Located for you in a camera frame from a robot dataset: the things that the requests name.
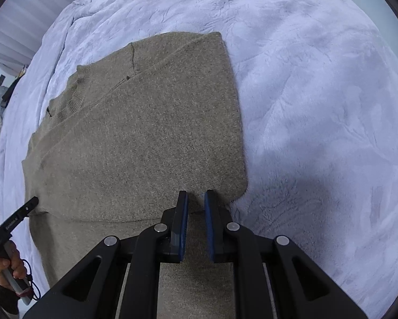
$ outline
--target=finger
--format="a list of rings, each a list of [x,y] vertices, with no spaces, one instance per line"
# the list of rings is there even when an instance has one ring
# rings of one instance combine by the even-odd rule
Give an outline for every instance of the finger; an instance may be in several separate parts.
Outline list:
[[[0,271],[10,266],[10,260],[0,258]]]
[[[16,250],[15,252],[13,252],[13,255],[11,256],[11,268],[15,270],[21,264],[23,264],[23,261],[20,259],[20,252]]]
[[[17,269],[14,270],[13,272],[13,277],[14,278],[20,278],[23,279],[25,278],[27,275],[27,270],[26,267],[24,267],[24,265],[20,265]]]

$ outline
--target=brown knit blanket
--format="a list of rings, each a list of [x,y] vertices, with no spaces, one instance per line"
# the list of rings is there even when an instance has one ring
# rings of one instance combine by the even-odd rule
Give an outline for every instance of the brown knit blanket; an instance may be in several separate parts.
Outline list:
[[[186,259],[162,265],[160,317],[232,317],[230,272],[207,259],[201,206],[207,189],[228,203],[247,185],[219,33],[162,34],[78,66],[32,135],[23,170],[26,197],[39,197],[30,228],[51,286],[102,238],[138,234],[187,190],[196,205]]]

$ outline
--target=bolt head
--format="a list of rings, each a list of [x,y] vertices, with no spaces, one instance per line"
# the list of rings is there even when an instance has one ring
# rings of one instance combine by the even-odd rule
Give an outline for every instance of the bolt head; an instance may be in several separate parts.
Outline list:
[[[287,245],[289,244],[289,238],[287,238],[286,236],[283,236],[283,235],[277,236],[276,242],[277,242],[279,245],[287,246]]]
[[[158,233],[163,233],[167,229],[168,227],[164,223],[158,223],[157,225],[155,225],[155,231],[157,231]]]
[[[227,223],[227,229],[230,231],[238,231],[240,229],[240,225],[236,222]]]
[[[106,246],[113,246],[114,244],[116,244],[116,242],[118,242],[118,239],[115,236],[108,236],[107,238],[105,238]]]

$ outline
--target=blue gripper pad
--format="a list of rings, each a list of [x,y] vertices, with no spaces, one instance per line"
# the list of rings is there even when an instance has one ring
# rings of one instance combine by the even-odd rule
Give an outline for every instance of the blue gripper pad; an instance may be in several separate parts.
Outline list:
[[[208,241],[208,254],[211,261],[215,261],[215,248],[214,248],[214,230],[212,225],[211,207],[209,203],[208,191],[205,193],[205,222],[206,222],[206,239]]]
[[[186,236],[187,236],[187,216],[188,216],[189,208],[188,208],[188,195],[186,193],[184,197],[183,204],[183,219],[181,220],[181,229],[180,229],[180,241],[179,241],[179,250],[178,257],[180,261],[183,261],[184,253],[186,251]]]

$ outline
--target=black handle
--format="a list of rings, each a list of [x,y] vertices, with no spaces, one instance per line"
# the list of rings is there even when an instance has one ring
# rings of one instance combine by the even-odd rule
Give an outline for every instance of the black handle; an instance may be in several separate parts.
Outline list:
[[[0,249],[0,258],[11,261],[12,254],[13,252],[11,251],[10,242],[6,242],[4,244],[4,248]],[[18,294],[23,299],[23,302],[25,304],[29,304],[34,296],[34,292],[26,278],[15,279],[13,277],[13,272],[14,270],[11,268],[11,266],[9,266],[6,270],[3,271],[3,274],[13,290],[16,292],[16,294]]]

